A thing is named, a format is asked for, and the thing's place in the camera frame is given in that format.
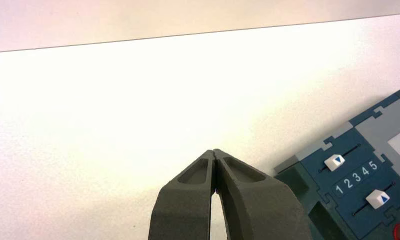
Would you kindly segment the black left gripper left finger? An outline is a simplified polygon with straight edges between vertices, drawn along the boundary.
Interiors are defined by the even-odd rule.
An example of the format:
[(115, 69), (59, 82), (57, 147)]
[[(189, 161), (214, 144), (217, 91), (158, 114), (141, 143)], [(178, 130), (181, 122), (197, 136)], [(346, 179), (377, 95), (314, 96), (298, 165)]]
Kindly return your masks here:
[(150, 240), (208, 240), (215, 156), (205, 151), (164, 185), (154, 204)]

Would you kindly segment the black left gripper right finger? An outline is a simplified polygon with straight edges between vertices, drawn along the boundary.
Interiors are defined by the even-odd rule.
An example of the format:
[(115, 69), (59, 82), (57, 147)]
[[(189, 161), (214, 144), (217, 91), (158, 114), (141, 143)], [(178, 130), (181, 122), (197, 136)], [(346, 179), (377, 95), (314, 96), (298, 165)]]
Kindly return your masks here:
[(283, 182), (215, 149), (216, 191), (229, 240), (310, 240), (303, 206)]

